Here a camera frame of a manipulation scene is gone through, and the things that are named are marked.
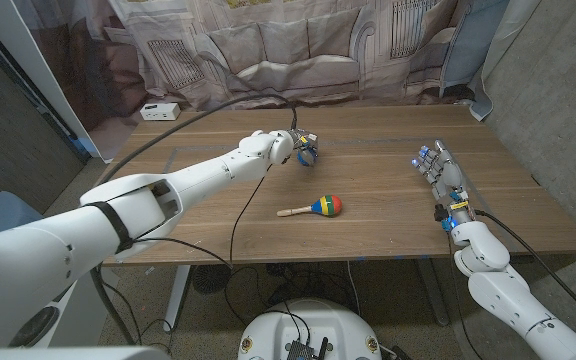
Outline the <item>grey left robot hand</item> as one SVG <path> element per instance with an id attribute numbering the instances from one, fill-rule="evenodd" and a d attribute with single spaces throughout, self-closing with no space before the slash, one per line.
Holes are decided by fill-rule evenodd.
<path id="1" fill-rule="evenodd" d="M 289 134 L 293 138 L 298 161 L 304 166 L 314 166 L 318 157 L 317 135 L 303 129 L 290 129 Z"/>

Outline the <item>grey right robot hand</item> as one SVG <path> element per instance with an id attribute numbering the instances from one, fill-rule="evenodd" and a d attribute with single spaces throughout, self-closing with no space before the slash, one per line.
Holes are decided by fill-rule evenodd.
<path id="1" fill-rule="evenodd" d="M 437 202 L 434 219 L 446 232 L 475 220 L 463 173 L 440 140 L 434 142 L 433 148 L 423 145 L 411 163 L 431 185 Z"/>

